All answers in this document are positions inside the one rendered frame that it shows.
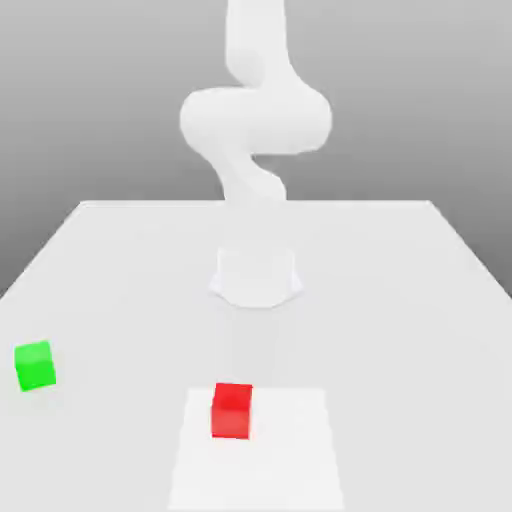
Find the small green cube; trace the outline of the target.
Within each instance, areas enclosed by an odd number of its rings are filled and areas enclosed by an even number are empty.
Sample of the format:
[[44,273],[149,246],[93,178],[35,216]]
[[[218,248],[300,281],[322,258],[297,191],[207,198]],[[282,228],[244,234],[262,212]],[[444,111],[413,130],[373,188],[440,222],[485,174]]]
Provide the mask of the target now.
[[47,340],[16,346],[14,364],[23,392],[56,384],[51,346]]

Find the small red cube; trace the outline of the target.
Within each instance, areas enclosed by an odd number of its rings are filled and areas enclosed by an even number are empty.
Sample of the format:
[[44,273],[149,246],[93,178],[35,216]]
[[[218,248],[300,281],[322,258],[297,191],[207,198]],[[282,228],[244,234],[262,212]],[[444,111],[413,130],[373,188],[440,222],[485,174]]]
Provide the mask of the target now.
[[251,426],[253,386],[217,383],[211,404],[213,438],[248,440]]

